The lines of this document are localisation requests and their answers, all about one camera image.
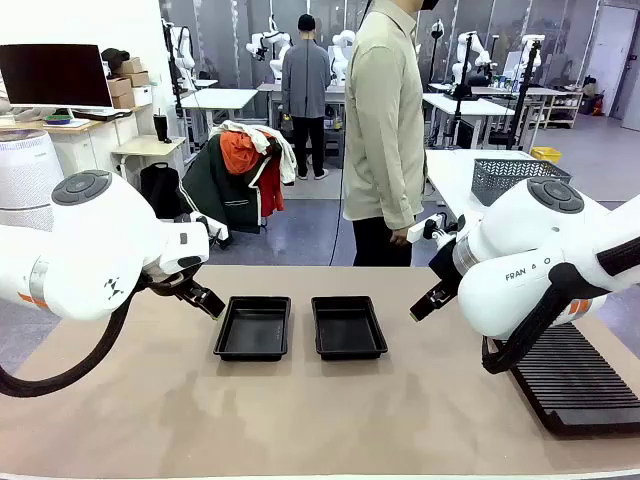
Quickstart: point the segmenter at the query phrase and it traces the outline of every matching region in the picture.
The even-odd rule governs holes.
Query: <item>monitor screen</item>
[[[97,45],[0,45],[13,106],[111,107]]]

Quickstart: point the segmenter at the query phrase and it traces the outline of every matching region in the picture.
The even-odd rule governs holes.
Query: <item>white sneaker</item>
[[[329,170],[327,170],[326,168],[322,169],[322,175],[316,175],[315,179],[316,180],[322,180],[323,178],[327,178],[329,176]]]

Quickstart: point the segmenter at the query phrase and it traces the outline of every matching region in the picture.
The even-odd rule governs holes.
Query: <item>gray wall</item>
[[[268,29],[271,7],[280,30],[288,32],[296,42],[298,17],[307,11],[307,0],[159,1],[165,18],[191,29],[197,69],[219,79],[221,87],[249,88],[272,81],[268,64],[254,61],[245,44],[252,33]],[[545,34],[545,65],[538,70],[536,79],[547,85],[575,82],[588,50],[599,1],[640,8],[640,0],[441,0],[435,11],[419,15],[417,42],[422,44],[419,65],[423,83],[426,86],[433,51],[431,26],[439,18],[445,25],[445,36],[436,50],[434,80],[451,77],[451,66],[457,61],[458,34],[477,30],[488,50],[490,36],[500,35],[494,54],[499,73],[508,52],[522,48],[523,33]],[[345,11],[345,0],[311,0],[318,43],[329,46],[345,21],[348,29],[357,30],[365,5],[366,0],[347,0]],[[266,99],[258,97],[252,113],[265,116],[265,108]]]

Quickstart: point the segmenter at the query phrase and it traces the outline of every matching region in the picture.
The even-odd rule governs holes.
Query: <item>yellow container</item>
[[[538,160],[546,160],[547,162],[557,165],[562,158],[562,152],[551,147],[534,147],[531,149],[531,156]]]

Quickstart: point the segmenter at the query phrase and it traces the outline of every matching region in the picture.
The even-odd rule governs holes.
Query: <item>hand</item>
[[[402,228],[400,230],[394,230],[393,235],[391,235],[391,243],[396,245],[397,247],[404,247],[408,245],[407,236],[409,235],[409,227]]]

